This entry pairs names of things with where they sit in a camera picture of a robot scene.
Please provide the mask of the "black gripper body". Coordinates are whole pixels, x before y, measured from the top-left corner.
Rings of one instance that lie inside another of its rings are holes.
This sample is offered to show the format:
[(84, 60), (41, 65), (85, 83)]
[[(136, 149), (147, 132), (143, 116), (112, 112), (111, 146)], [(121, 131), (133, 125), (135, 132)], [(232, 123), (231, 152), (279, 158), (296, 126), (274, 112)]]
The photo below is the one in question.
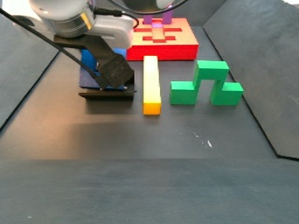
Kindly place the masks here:
[(124, 56), (115, 53), (105, 40), (99, 36), (81, 35), (76, 38), (53, 37), (53, 42), (63, 47), (87, 49), (97, 62), (100, 76), (93, 80), (101, 88), (119, 88), (135, 75)]

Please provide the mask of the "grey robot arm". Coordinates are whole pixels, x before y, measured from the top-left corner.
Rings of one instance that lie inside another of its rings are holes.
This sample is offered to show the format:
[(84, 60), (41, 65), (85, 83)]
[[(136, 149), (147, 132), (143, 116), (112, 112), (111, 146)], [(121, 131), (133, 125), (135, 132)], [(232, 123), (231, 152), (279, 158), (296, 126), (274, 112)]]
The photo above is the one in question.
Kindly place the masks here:
[(135, 22), (123, 11), (99, 8), (95, 0), (3, 0), (0, 14), (60, 52), (89, 52), (95, 64), (76, 63), (99, 89), (125, 89), (133, 70), (115, 50), (132, 46)]

